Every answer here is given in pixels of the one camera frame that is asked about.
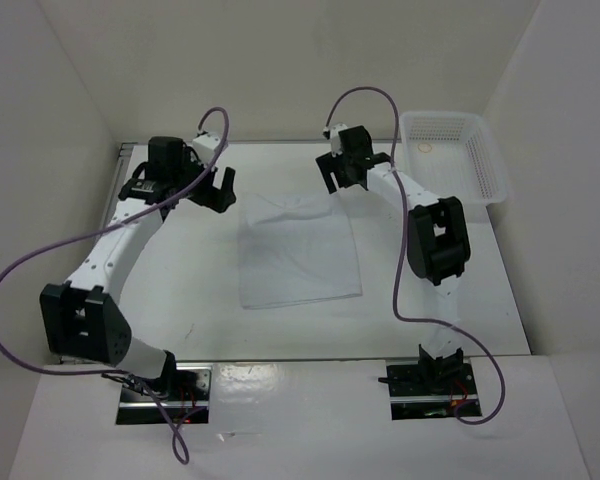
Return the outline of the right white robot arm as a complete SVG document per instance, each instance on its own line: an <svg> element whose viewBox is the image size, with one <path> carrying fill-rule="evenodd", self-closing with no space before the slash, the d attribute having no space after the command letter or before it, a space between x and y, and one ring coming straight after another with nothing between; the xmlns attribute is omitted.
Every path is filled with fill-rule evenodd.
<svg viewBox="0 0 600 480"><path fill-rule="evenodd" d="M331 151L316 159L327 190L360 186L403 215L400 265L409 266L423 282L422 318L413 323L435 327L419 345L417 373L412 381L430 393L453 384L462 369L464 354L459 334L458 289L471 251L464 208L456 197L443 198L398 170L386 153L373 150L363 126L339 123L327 126L323 135Z"/></svg>

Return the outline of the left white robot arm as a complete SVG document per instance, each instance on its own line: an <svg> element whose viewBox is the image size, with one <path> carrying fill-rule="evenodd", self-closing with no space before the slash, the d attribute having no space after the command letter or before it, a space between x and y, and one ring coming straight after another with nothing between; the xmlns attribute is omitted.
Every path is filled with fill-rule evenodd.
<svg viewBox="0 0 600 480"><path fill-rule="evenodd" d="M149 140L146 161L118 194L109 232L64 283L48 284L40 294L52 353L122 370L142 379L145 390L160 400L190 381L178 370L173 353L134 337L118 302L145 246L175 208L173 195L183 191L185 199L217 213L235 203L234 169L226 168L221 185L214 185L212 161L223 148L211 132L199 133L190 143L171 136Z"/></svg>

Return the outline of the white skirt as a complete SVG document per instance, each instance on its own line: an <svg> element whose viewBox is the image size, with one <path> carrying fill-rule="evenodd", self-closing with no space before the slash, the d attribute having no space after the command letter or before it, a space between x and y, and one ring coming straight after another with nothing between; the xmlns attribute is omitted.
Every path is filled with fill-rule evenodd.
<svg viewBox="0 0 600 480"><path fill-rule="evenodd" d="M351 222L336 194L250 193L240 201L237 241L245 309L363 293Z"/></svg>

